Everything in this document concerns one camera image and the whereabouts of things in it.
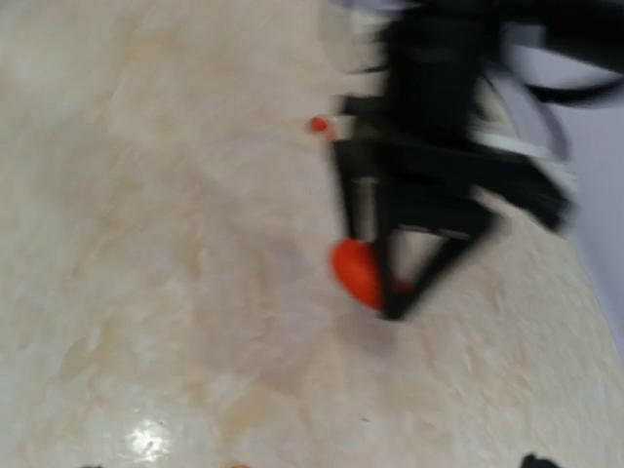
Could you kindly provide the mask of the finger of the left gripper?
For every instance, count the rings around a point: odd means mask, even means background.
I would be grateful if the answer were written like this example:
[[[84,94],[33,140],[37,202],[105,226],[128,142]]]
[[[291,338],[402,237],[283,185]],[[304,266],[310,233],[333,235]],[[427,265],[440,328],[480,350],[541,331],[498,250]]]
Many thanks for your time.
[[[380,165],[356,145],[337,145],[335,170],[346,238],[377,244],[376,186],[383,177]]]
[[[381,318],[401,321],[427,290],[476,249],[493,231],[499,216],[472,199],[416,197],[400,200],[379,195],[376,201],[374,256],[381,290]],[[393,271],[395,231],[422,228],[443,239],[424,266],[405,283]]]

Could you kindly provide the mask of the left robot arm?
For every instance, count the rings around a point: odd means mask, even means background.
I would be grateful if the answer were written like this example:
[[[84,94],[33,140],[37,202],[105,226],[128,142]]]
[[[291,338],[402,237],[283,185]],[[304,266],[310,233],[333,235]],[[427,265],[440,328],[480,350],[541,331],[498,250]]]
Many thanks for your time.
[[[384,74],[376,96],[345,95],[347,137],[328,120],[312,128],[329,141],[345,237],[331,264],[339,283],[386,321],[415,303],[493,231],[497,216],[476,189],[502,197],[546,229],[563,230],[575,178],[566,136],[545,115],[551,146],[498,131],[479,113],[478,84],[512,78],[535,102],[580,106],[623,88],[619,1],[328,1],[329,41],[350,33],[356,11],[381,16],[373,34]],[[540,48],[602,67],[610,80],[571,88],[514,75],[505,45],[518,30]]]

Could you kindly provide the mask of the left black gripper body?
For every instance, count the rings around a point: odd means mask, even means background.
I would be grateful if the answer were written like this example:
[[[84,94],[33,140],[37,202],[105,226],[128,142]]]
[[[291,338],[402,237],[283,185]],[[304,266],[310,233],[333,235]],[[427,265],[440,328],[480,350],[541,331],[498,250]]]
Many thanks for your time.
[[[353,119],[350,137],[332,144],[352,177],[424,178],[474,184],[530,213],[546,229],[566,230],[574,214],[575,176],[552,152],[476,119],[468,137],[444,142],[387,127],[381,99],[343,95],[337,114]]]

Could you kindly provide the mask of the red earbud charging case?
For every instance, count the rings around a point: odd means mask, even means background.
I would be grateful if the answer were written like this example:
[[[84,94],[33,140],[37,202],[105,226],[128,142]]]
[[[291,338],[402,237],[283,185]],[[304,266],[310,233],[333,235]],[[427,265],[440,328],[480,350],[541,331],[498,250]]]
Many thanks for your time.
[[[343,239],[331,251],[331,269],[336,281],[358,303],[378,317],[392,315],[387,295],[410,304],[420,296],[422,287],[412,278],[395,269],[395,250],[390,242],[368,243],[359,239]]]

